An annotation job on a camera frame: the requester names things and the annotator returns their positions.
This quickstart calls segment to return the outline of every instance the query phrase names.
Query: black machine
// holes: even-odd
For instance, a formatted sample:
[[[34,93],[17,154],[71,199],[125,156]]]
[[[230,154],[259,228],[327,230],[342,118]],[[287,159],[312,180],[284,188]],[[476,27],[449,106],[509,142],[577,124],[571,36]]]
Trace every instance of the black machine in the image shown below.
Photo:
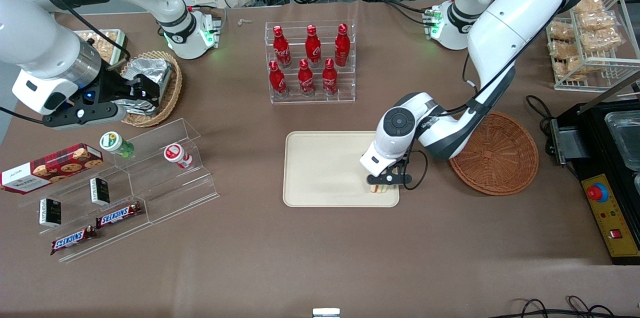
[[[580,147],[573,151],[582,154],[566,159],[587,195],[611,261],[640,265],[640,102],[600,103],[578,114],[581,106],[558,116],[554,145],[562,150],[561,136],[578,138]]]

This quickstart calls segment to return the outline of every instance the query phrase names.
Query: yellow control panel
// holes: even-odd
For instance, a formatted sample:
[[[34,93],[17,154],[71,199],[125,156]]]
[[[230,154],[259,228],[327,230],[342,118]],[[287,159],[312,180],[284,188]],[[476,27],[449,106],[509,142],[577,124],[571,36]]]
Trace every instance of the yellow control panel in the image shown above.
[[[598,222],[600,233],[611,257],[640,257],[638,247],[622,216],[620,206],[613,195],[604,174],[582,181],[591,211]]]

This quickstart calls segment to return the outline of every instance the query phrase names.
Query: red and white bottle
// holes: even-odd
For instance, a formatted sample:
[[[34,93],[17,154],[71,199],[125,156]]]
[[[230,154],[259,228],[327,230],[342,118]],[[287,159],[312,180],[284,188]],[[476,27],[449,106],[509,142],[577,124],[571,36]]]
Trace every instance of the red and white bottle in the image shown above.
[[[352,42],[347,35],[348,27],[343,22],[338,26],[338,36],[335,38],[335,65],[345,67],[349,61],[349,51]]]
[[[324,70],[322,71],[322,89],[324,94],[331,97],[338,93],[338,72],[334,68],[334,60],[327,58],[324,61]]]
[[[282,27],[277,25],[273,27],[273,50],[276,52],[276,59],[282,69],[286,70],[291,67],[291,52],[289,50],[289,42],[282,33]]]
[[[306,42],[304,42],[304,49],[306,49],[306,58],[309,60],[309,67],[320,67],[320,60],[322,60],[322,53],[320,52],[320,39],[316,35],[316,26],[309,24],[306,27]]]
[[[297,79],[300,81],[300,91],[305,97],[313,97],[316,94],[314,88],[314,73],[309,69],[309,61],[300,59],[300,70],[297,72]]]
[[[194,163],[194,157],[186,152],[183,146],[178,143],[167,145],[164,149],[164,158],[183,169],[189,168],[192,163]]]
[[[287,83],[284,80],[284,73],[278,67],[278,62],[272,60],[269,62],[269,82],[273,88],[273,95],[277,99],[284,99],[289,95]]]

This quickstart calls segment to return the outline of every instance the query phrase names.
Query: red emergency stop button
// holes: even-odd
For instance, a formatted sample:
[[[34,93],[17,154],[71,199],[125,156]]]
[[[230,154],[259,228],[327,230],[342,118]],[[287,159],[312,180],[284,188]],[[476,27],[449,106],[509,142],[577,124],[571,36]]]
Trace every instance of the red emergency stop button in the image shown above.
[[[609,199],[609,191],[604,184],[594,183],[592,186],[587,188],[587,197],[592,201],[604,203]]]
[[[620,239],[622,238],[622,233],[620,232],[620,229],[611,229],[608,231],[608,236],[611,239]]]

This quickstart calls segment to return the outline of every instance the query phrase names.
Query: red button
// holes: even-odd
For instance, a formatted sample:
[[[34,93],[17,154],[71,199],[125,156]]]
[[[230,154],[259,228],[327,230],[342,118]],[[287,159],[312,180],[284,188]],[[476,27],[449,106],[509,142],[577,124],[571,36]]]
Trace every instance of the red button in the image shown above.
[[[619,239],[622,238],[622,233],[620,233],[620,229],[611,229],[608,231],[608,236],[611,239]]]
[[[593,201],[599,201],[602,199],[602,189],[598,186],[592,185],[587,188],[587,197]]]

